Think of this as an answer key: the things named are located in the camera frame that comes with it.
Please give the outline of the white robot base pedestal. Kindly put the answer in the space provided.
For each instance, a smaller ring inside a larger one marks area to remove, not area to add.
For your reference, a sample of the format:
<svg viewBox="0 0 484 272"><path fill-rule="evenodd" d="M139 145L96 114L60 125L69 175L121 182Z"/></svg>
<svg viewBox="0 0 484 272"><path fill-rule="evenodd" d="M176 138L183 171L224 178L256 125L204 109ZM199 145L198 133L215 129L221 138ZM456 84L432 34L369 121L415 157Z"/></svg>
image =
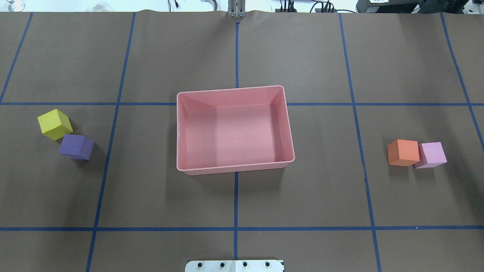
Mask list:
<svg viewBox="0 0 484 272"><path fill-rule="evenodd" d="M185 272L284 272L283 260L193 260Z"/></svg>

